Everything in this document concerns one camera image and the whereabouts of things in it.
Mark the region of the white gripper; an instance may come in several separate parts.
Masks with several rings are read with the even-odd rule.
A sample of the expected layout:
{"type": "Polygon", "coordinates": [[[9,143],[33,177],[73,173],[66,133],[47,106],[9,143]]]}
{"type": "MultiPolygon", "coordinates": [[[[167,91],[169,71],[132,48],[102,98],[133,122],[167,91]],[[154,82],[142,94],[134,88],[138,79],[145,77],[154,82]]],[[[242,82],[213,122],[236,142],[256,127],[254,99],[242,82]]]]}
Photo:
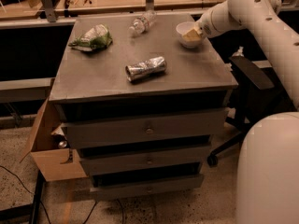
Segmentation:
{"type": "Polygon", "coordinates": [[[232,20],[226,3],[217,4],[209,8],[197,22],[199,30],[192,28],[182,38],[186,42],[198,42],[205,37],[213,38],[231,31],[232,20]]]}

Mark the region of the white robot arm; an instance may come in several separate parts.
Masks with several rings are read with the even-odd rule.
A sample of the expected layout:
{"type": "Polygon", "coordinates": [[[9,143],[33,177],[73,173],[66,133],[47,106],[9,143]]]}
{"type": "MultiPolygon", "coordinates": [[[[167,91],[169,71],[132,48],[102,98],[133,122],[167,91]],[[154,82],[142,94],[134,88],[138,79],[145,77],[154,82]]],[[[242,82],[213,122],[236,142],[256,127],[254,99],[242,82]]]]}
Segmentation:
{"type": "MultiPolygon", "coordinates": [[[[199,32],[215,37],[249,30],[283,88],[299,106],[299,34],[278,17],[281,0],[226,0],[198,21],[199,32]]],[[[299,112],[256,122],[239,154],[235,224],[299,224],[299,112]]]]}

